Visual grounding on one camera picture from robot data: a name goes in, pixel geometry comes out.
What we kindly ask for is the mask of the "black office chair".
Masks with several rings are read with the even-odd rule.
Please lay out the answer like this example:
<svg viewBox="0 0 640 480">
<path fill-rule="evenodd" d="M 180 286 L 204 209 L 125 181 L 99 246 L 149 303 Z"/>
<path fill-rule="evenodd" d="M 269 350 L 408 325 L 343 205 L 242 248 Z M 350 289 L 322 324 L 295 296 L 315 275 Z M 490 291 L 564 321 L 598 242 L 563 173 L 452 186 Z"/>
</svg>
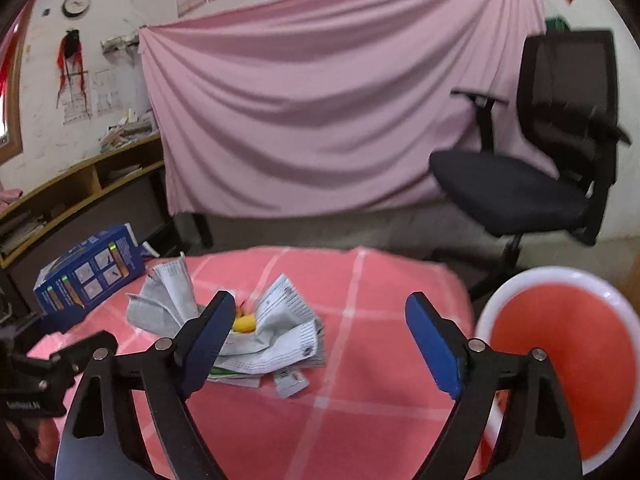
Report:
<svg viewBox="0 0 640 480">
<path fill-rule="evenodd" d="M 525 39 L 514 104 L 518 128 L 540 157 L 538 165 L 498 151 L 492 118 L 498 96 L 453 92 L 474 106 L 480 148 L 432 153 L 432 174 L 451 203 L 486 233 L 508 241 L 497 260 L 435 250 L 438 261 L 485 271 L 469 289 L 476 301 L 521 272 L 525 235 L 567 232 L 585 246 L 597 243 L 617 180 L 617 148 L 631 144 L 631 138 L 618 123 L 617 61 L 609 29 Z"/>
</svg>

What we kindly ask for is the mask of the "red white trash bin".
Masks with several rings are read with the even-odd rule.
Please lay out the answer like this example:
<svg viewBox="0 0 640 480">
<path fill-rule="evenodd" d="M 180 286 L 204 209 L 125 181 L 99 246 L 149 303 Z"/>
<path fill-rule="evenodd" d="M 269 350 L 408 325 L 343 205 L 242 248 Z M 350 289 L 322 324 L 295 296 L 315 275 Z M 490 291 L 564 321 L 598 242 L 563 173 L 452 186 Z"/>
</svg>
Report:
<svg viewBox="0 0 640 480">
<path fill-rule="evenodd" d="M 489 298 L 475 335 L 497 351 L 548 354 L 586 474 L 620 450 L 639 414 L 639 317 L 613 285 L 565 266 L 524 271 Z"/>
</svg>

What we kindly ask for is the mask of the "wooden shelf unit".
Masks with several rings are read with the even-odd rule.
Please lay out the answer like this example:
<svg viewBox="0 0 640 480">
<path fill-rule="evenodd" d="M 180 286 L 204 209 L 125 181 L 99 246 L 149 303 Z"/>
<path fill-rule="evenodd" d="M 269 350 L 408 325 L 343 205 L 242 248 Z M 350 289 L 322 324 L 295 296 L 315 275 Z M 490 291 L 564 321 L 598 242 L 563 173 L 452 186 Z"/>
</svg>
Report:
<svg viewBox="0 0 640 480">
<path fill-rule="evenodd" d="M 17 262 L 46 236 L 99 200 L 163 168 L 162 141 L 155 133 L 86 159 L 38 186 L 1 213 L 2 240 L 22 226 L 35 226 L 2 250 L 2 268 Z"/>
</svg>

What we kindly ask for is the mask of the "printed paper sheets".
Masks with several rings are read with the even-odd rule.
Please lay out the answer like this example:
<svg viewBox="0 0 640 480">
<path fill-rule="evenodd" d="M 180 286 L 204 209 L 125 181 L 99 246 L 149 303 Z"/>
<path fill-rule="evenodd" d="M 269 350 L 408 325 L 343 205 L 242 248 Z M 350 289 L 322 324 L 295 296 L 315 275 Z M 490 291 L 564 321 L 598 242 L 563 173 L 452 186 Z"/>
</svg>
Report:
<svg viewBox="0 0 640 480">
<path fill-rule="evenodd" d="M 205 311 L 195 300 L 182 257 L 158 264 L 145 278 L 141 292 L 128 298 L 127 321 L 160 338 L 174 339 L 187 322 Z M 306 389 L 309 380 L 303 370 L 326 364 L 323 323 L 291 280 L 282 274 L 255 307 L 245 310 L 236 304 L 234 308 L 233 322 L 254 313 L 256 330 L 240 334 L 231 325 L 207 379 L 257 388 L 264 376 L 271 375 L 281 399 Z"/>
</svg>

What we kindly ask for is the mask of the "round wall clock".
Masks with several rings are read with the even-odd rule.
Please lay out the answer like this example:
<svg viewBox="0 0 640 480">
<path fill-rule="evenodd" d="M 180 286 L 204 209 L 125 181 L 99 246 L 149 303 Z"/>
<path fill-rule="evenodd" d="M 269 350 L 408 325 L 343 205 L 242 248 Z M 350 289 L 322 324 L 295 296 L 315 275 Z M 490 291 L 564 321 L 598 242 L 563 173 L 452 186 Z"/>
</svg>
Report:
<svg viewBox="0 0 640 480">
<path fill-rule="evenodd" d="M 91 6 L 91 0 L 64 0 L 62 12 L 66 18 L 80 18 Z"/>
</svg>

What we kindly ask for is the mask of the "pink hanging sheet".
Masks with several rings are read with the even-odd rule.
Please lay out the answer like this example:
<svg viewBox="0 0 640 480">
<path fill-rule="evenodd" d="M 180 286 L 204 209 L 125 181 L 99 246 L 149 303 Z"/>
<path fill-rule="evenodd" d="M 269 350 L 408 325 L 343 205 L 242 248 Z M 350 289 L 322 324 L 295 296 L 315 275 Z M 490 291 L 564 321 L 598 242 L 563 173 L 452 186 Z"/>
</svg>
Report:
<svg viewBox="0 0 640 480">
<path fill-rule="evenodd" d="M 478 148 L 471 103 L 518 128 L 524 41 L 542 0 L 278 0 L 140 32 L 172 214 L 295 218 L 425 203 L 434 151 Z"/>
</svg>

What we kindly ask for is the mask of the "blue cardboard box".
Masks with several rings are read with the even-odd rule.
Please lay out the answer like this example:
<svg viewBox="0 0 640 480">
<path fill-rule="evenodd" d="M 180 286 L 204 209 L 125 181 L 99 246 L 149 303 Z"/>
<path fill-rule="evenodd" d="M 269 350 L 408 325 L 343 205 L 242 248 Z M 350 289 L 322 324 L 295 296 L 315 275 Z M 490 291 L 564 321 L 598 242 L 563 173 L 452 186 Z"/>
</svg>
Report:
<svg viewBox="0 0 640 480">
<path fill-rule="evenodd" d="M 90 236 L 42 268 L 34 294 L 43 333 L 65 333 L 144 273 L 142 249 L 127 223 Z"/>
</svg>

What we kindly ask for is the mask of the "red tassel wall ornament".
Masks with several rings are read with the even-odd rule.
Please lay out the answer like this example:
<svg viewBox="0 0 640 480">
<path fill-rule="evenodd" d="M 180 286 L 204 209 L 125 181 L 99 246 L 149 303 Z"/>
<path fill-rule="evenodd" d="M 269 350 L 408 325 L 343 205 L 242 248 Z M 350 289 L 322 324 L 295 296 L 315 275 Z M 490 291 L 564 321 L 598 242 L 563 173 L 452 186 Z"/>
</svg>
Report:
<svg viewBox="0 0 640 480">
<path fill-rule="evenodd" d="M 56 102 L 60 102 L 65 87 L 72 84 L 72 76 L 78 75 L 79 88 L 84 98 L 85 110 L 88 110 L 84 58 L 82 57 L 82 44 L 77 28 L 69 29 L 61 39 L 58 46 L 56 66 L 58 66 L 58 95 L 56 96 Z"/>
</svg>

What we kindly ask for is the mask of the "stack of books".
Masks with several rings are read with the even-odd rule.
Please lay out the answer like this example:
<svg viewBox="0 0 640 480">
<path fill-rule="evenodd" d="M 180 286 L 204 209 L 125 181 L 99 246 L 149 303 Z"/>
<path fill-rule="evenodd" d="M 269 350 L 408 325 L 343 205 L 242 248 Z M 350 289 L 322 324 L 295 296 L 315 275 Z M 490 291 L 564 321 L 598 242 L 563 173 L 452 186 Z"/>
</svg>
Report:
<svg viewBox="0 0 640 480">
<path fill-rule="evenodd" d="M 100 139 L 100 152 L 110 152 L 157 133 L 158 125 L 152 110 L 138 114 L 128 108 L 122 119 L 111 126 Z"/>
</svg>

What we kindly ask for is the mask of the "yellow small wrapper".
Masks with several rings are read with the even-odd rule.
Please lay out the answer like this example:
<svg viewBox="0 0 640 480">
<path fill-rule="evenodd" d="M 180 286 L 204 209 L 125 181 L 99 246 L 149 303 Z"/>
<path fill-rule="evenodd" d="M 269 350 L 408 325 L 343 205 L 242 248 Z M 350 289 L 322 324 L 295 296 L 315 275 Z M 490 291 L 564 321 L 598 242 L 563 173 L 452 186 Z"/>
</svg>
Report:
<svg viewBox="0 0 640 480">
<path fill-rule="evenodd" d="M 238 316 L 232 324 L 232 330 L 240 334 L 254 333 L 256 327 L 257 320 L 254 313 Z"/>
</svg>

